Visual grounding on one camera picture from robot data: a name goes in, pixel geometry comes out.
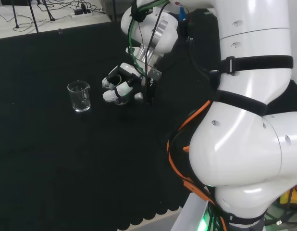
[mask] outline black cloth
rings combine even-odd
[[[211,69],[220,60],[217,21],[193,14],[200,22],[195,57]],[[131,63],[127,45],[115,23],[0,39],[0,226],[116,231],[184,205],[189,191],[165,145],[173,127],[210,98],[209,83],[178,41],[160,63],[152,107],[105,103],[101,81]],[[74,80],[91,86],[85,113],[71,107]]]

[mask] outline black cable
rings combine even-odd
[[[133,19],[131,19],[130,20],[130,24],[129,24],[129,27],[128,27],[128,32],[127,32],[127,35],[129,36],[129,34],[130,34],[130,30],[131,30],[131,25],[132,25],[132,23],[133,23]],[[134,51],[131,51],[130,50],[131,48],[128,46],[128,53],[131,55],[131,52],[134,52]],[[136,64],[133,62],[133,66],[134,66],[134,68],[135,68],[135,70],[140,74],[140,76],[142,76],[143,75],[143,73],[142,72],[140,72],[139,70],[138,70],[138,68],[136,67]]]
[[[152,36],[150,37],[150,40],[149,40],[149,43],[148,43],[148,47],[147,47],[147,51],[145,52],[145,89],[144,89],[144,99],[146,100],[146,97],[147,97],[147,94],[148,94],[148,90],[149,90],[149,79],[148,79],[148,51],[149,51],[149,48],[152,44],[152,41],[153,41],[153,37],[155,35],[155,32],[156,32],[156,28],[158,26],[158,23],[159,23],[159,19],[161,17],[161,13],[163,11],[163,9],[166,7],[166,5],[168,5],[169,2],[166,2],[162,8],[160,9],[160,12],[159,12],[159,15],[157,17],[157,21],[156,21],[156,24],[154,26],[154,29],[153,29],[153,32],[152,32]]]
[[[216,226],[217,226],[217,216],[216,216],[215,211],[213,211],[213,216],[214,216],[214,221],[213,221],[213,224],[212,224],[212,231],[215,231]]]
[[[210,229],[211,229],[211,223],[212,223],[212,217],[213,217],[213,209],[210,210],[209,215],[210,215],[210,221],[208,223],[207,231],[210,231]]]
[[[139,25],[139,31],[140,31],[140,35],[141,35],[141,39],[142,39],[142,46],[144,48],[144,42],[143,42],[142,32],[141,32],[141,28],[140,28],[140,22],[138,22],[138,25]]]
[[[194,57],[191,55],[191,50],[190,50],[190,46],[187,45],[187,55],[188,58],[191,62],[191,65],[201,74],[205,77],[205,79],[207,79],[208,81],[210,80],[210,78],[207,76],[207,74],[205,73],[205,71],[207,71],[206,69],[200,67],[197,62],[194,60]]]
[[[288,222],[288,220],[289,220],[290,218],[288,218],[287,220],[285,220],[285,218],[286,218],[287,215],[288,215],[287,212],[288,212],[288,209],[289,209],[290,204],[291,204],[293,191],[294,191],[294,188],[291,188],[290,191],[289,191],[289,196],[288,196],[288,200],[287,200],[286,208],[285,208],[283,214],[282,214],[279,218],[277,218],[277,219],[266,220],[266,221],[265,221],[265,226],[273,225],[273,224],[277,223],[278,221],[282,221],[282,223],[286,223],[286,222]]]

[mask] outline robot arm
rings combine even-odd
[[[148,2],[138,1],[137,5]],[[269,104],[285,91],[291,67],[239,69],[235,61],[291,56],[287,0],[170,2],[172,9],[180,5],[215,8],[221,58],[229,64],[229,70],[220,72],[218,91],[261,105]],[[127,34],[130,12],[126,11],[121,22]],[[143,22],[134,24],[131,37],[143,44],[144,51],[156,22],[157,16],[149,14]],[[153,52],[171,52],[177,40],[177,21],[168,13],[161,13],[157,24]],[[135,56],[144,69],[140,54]],[[216,187],[215,198],[223,211],[242,219],[258,218],[277,197],[297,184],[297,113],[262,116],[231,103],[213,102],[193,135],[189,150],[195,175],[204,184]],[[255,227],[260,221],[262,218],[247,225],[228,222],[237,229],[262,229]]]

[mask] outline robotic hand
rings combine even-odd
[[[224,68],[219,70],[217,92],[221,97],[212,103],[192,137],[191,167],[203,184],[215,187],[215,202],[229,215],[225,222],[231,230],[265,230],[267,208],[297,185],[297,112],[265,113],[267,105],[285,91],[291,79],[287,0],[170,2],[177,11],[182,5],[215,8],[219,24]],[[139,0],[136,9],[146,12],[147,7],[164,3]],[[142,22],[134,24],[130,15],[128,9],[121,28],[130,41],[142,42],[142,48],[131,55],[138,72],[133,74],[141,82],[146,78],[146,89],[152,78],[148,67],[153,68],[148,53],[154,57],[171,52],[177,40],[177,21],[162,12],[160,16],[147,14]],[[103,81],[105,86],[111,85],[111,78]],[[117,93],[106,92],[104,99],[117,101],[130,94],[132,84],[125,80],[116,87]]]
[[[140,85],[140,92],[135,94],[135,99],[143,103],[151,103],[156,84],[162,76],[162,73],[156,69],[156,64],[165,53],[171,52],[178,38],[176,31],[178,21],[170,14],[162,11],[151,13],[146,16],[143,22],[133,24],[131,29],[130,25],[134,21],[129,16],[130,14],[131,8],[123,15],[121,28],[123,32],[130,34],[130,38],[140,42],[141,46],[139,48],[130,46],[126,49],[127,53],[132,51],[134,66],[123,63],[103,79],[103,87],[108,89],[103,94],[103,98],[109,103],[126,103],[131,97],[134,85]],[[118,72],[121,81],[109,84],[111,79],[118,78],[113,77],[117,76]]]

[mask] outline velcro strap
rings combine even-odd
[[[139,11],[137,7],[137,1],[134,0],[131,3],[131,13],[130,16],[137,22],[142,23],[147,15],[149,15],[151,12],[149,12],[149,9]]]
[[[258,70],[258,69],[293,69],[294,60],[288,55],[265,55],[235,58],[227,57],[221,61],[219,73],[234,74],[236,71]]]
[[[238,107],[259,116],[265,116],[267,112],[266,104],[252,98],[224,90],[217,90],[214,101]]]
[[[222,216],[222,218],[224,219],[225,222],[232,223],[232,224],[240,224],[240,225],[251,225],[251,224],[261,220],[266,214],[266,211],[265,211],[262,215],[260,215],[256,218],[239,218],[239,217],[235,216],[234,214],[226,213],[224,211],[219,211],[218,209],[216,211],[217,211],[217,213],[221,212],[221,214],[219,214],[219,215]]]

